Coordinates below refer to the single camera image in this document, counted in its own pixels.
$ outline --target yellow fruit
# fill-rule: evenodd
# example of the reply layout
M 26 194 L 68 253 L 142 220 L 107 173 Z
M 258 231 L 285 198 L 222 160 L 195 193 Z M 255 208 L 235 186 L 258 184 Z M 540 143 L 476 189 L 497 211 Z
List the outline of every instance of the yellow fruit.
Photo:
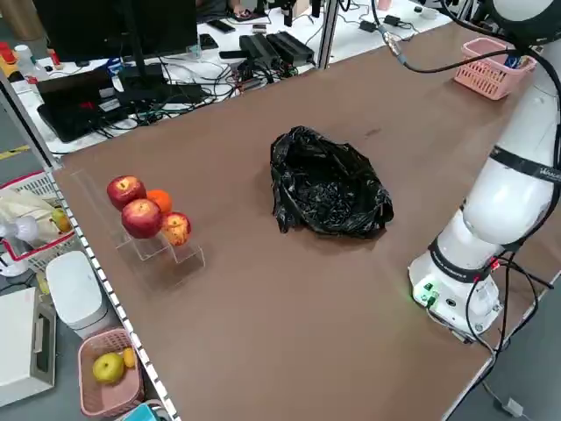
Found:
M 72 225 L 68 220 L 67 214 L 61 208 L 56 208 L 51 214 L 51 219 L 61 232 L 72 231 Z
M 125 350 L 123 351 L 123 360 L 124 360 L 124 364 L 128 367 L 128 368 L 134 368 L 134 350 L 132 348 L 125 348 Z
M 118 353 L 106 353 L 94 362 L 94 377 L 100 383 L 116 383 L 123 377 L 124 361 Z

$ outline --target orange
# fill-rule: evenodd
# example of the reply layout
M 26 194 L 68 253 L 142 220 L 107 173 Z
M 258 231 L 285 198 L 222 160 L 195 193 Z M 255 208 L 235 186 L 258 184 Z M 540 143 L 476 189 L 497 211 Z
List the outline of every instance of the orange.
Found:
M 172 198 L 164 190 L 149 190 L 146 192 L 146 197 L 158 205 L 161 213 L 168 213 L 172 211 Z

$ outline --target monitor stand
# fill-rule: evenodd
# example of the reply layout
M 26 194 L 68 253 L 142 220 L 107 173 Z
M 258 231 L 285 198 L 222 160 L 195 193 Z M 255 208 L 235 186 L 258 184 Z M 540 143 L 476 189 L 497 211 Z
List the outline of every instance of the monitor stand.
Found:
M 124 90 L 119 94 L 119 101 L 200 103 L 209 96 L 198 83 L 167 83 L 159 63 L 144 66 L 144 69 L 144 75 L 140 74 L 138 67 L 123 68 L 119 72 L 119 80 Z
M 124 68 L 119 72 L 119 79 L 124 89 L 124 92 L 119 95 L 119 101 L 200 103 L 209 95 L 202 90 L 200 85 L 196 83 L 185 85 L 167 84 L 160 64 L 148 66 L 145 64 L 137 22 L 132 8 L 132 0 L 122 0 L 121 3 L 136 67 Z

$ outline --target phone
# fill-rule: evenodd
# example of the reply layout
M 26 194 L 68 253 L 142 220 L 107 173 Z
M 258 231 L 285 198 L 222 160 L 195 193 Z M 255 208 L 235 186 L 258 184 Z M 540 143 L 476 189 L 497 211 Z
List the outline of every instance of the phone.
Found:
M 202 50 L 213 50 L 215 48 L 218 48 L 217 42 L 214 41 L 214 38 L 212 38 L 207 33 L 199 34 L 199 39 L 201 40 L 201 49 Z
M 211 20 L 210 22 L 207 22 L 207 25 L 212 26 L 213 28 L 217 29 L 222 33 L 236 31 L 232 26 L 225 24 L 222 20 Z

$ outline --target yellow apple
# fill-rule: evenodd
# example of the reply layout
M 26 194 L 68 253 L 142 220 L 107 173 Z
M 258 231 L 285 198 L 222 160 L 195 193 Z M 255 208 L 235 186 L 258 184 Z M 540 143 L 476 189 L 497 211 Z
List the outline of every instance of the yellow apple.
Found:
M 124 360 L 118 353 L 106 353 L 94 362 L 94 377 L 100 383 L 116 383 L 123 377 Z

